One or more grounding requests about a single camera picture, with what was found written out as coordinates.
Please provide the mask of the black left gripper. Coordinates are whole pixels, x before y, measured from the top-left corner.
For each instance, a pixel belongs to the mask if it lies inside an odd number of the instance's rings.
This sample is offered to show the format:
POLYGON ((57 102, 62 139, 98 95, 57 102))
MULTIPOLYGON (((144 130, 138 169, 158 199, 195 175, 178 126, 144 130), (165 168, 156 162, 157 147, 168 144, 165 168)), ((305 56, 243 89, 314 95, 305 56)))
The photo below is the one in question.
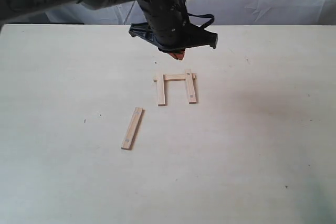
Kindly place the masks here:
POLYGON ((177 3, 138 0, 138 5, 146 22, 131 24, 131 37, 139 37, 179 61, 184 59, 187 48, 217 47, 218 34, 192 24, 187 16, 181 14, 177 3))

